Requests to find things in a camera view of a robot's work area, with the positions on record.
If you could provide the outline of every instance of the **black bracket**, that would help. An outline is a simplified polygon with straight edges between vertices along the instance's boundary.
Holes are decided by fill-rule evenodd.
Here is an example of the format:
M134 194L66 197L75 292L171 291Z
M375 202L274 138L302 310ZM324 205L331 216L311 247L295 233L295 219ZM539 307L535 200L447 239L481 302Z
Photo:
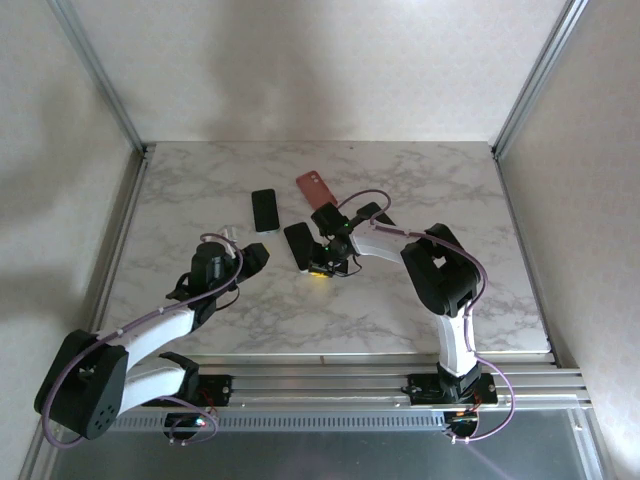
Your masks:
M231 375L200 375L194 405L210 407L226 407L232 394L233 377Z
M478 412L444 412L444 423L458 437L470 437L478 428Z
M36 395L36 412L42 413L65 366L96 341L96 334L84 330L67 335ZM105 433L120 410L128 358L122 345L102 345L86 356L62 382L51 406L51 419L89 440Z
M242 271L233 284L224 291L189 304L194 311L193 332L200 328L217 311L216 300L226 292L234 291L237 285L251 278L267 264L269 252L262 243L252 243L242 250L244 263ZM237 268L237 259L231 258L225 247L218 242L204 242L196 248L191 258L191 271L183 273L172 292L166 295L169 300L183 302L221 286L233 275Z
M437 373L413 373L407 375L407 386L402 393L409 396L411 405L469 405L478 402L489 405L498 404L493 375L483 373L472 386L459 398L452 397L442 388L441 377Z

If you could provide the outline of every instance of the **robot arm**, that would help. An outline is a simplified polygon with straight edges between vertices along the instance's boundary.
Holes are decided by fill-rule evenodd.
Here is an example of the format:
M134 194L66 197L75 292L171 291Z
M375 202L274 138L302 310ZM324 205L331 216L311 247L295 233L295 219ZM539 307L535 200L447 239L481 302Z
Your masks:
M411 251L407 251L407 237L383 233L376 230L369 222L363 222L357 229L354 229L353 233L349 235L349 239L356 255L380 257L400 265L407 265L407 262L410 262L411 258L413 258L412 256L416 256L412 254ZM421 289L424 290L425 287L420 286L419 282L421 279L416 277L420 277L420 271L417 271L411 278L422 300L420 291ZM423 303L425 303L427 308L432 312L434 310L439 312L445 308L436 302L436 300L431 299L430 304L427 305L427 302L423 300ZM440 367L454 377L462 377L468 374L476 366L477 360L474 353L467 349L465 342L464 308L458 309L457 313L453 315L437 315L436 324L438 326L438 338L440 340ZM473 349L473 322L471 318L468 319L467 328L471 348Z
M36 411L43 413L54 384L74 362L54 393L49 417L87 439L105 433L119 414L155 398L193 397L198 385L195 362L170 352L142 365L138 362L202 326L215 313L217 299L262 270L268 258L262 244L242 250L242 263L220 243L200 244L192 258L191 271L182 275L175 290L167 295L184 306L166 313L159 309L146 321L141 317L137 321L143 322L137 328L120 330L120 335L107 342L107 337L113 335L105 332L70 333L38 391ZM92 346L90 353L83 353Z
M481 374L473 351L472 318L465 308L476 296L480 273L462 255L426 239L410 239L408 231L394 226L388 217L383 228L371 224L366 221L372 216L371 209L362 210L352 219L331 203L314 212L311 218L320 235L329 242L313 250L316 254L310 271L331 276L352 255L370 255L404 265L421 302L436 315L440 387L444 396L457 403L472 391ZM425 233L462 248L451 230L442 224L435 224Z

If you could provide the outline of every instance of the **aluminum frame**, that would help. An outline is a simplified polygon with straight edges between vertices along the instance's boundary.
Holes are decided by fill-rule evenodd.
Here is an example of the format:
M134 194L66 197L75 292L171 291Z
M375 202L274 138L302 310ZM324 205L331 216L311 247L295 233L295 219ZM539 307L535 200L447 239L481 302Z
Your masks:
M561 355L558 354L558 350L556 349L557 345L555 344L552 335L550 334L550 328L548 325L548 316L546 312L546 308L544 306L544 302L542 301L542 293L540 292L540 287L535 279L533 274L533 267L530 255L526 248L526 243L524 241L524 236L522 234L522 229L520 228L520 224L518 223L518 219L516 218L516 213L513 208L513 203L511 202L511 196L509 194L509 190L507 188L507 184L504 181L504 175L502 173L502 166L499 161L495 161L496 175L498 176L498 180L500 181L500 188L502 189L502 194L504 196L505 203L507 204L507 210L509 212L509 218L511 219L511 223L513 225L513 230L516 235L516 240L518 241L518 248L520 249L520 255L522 256L522 260L524 263L525 271L527 272L527 279L529 280L529 285L531 285L531 292L533 293L533 299L536 302L536 308L540 313L540 319L542 320L542 327L544 328L545 335L547 336L547 341L551 346L551 353L556 359L556 364L560 367L564 366L561 362Z
M47 2L131 147L139 154L144 153L144 146L136 127L122 105L107 72L102 67L75 9L67 0L47 0Z
M517 409L568 410L587 478L603 476L603 451L592 423L592 409L579 369L557 368L552 354L486 356L509 376ZM201 374L234 376L228 407L219 408L223 431L436 430L442 412L460 405L411 406L400 392L409 373L435 373L437 355L220 355L191 356ZM496 377L498 405L481 411L506 411L510 396ZM114 432L157 430L168 413L181 407L137 407L119 418ZM57 450L36 433L21 480L49 478Z
M104 316L107 311L107 305L109 303L109 297L111 296L111 288L113 287L113 281L115 280L118 266L120 265L120 259L122 258L122 251L124 250L127 234L129 233L129 227L133 221L133 214L138 204L138 197L142 190L142 184L149 168L149 162L153 158L155 152L155 146L148 146L145 148L145 152L141 157L140 164L135 173L135 179L131 185L131 189L127 195L126 207L121 214L120 223L114 239L113 245L110 251L109 267L100 289L100 295L96 299L93 305L91 315L91 322L88 325L90 332L98 331L104 322Z
M567 413L587 479L601 480L614 477L608 452L599 448L599 428L594 426L593 411L573 409Z
M509 112L502 130L500 130L493 144L492 152L496 161L499 162L505 157L588 3L589 0L567 0L565 3L560 17L553 26L524 86L518 94L516 103Z

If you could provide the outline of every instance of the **wall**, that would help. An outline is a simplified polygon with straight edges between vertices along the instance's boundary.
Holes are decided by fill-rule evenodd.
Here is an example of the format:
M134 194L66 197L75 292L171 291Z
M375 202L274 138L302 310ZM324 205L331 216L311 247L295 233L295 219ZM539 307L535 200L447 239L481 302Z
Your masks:
M565 0L74 0L144 141L488 141Z
M0 476L12 479L37 389L88 320L130 148L46 2L1 2L0 44Z
M637 0L591 0L502 162L552 339L584 372L621 478L640 478L638 18Z

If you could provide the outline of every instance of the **smartphone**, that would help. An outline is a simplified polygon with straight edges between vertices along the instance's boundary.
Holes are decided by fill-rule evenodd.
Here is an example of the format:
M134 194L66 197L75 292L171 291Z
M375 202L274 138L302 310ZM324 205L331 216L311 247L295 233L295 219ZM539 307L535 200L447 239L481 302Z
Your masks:
M284 229L284 236L287 237L287 242L298 265L298 270L301 272L308 271L315 244L309 226L305 222L290 225Z
M338 205L336 197L333 196L327 184L324 183L320 174L315 170L300 175L296 178L296 183L314 210L319 209L322 205L329 202Z
M271 233L280 230L276 192L273 188L251 192L253 220L258 233Z

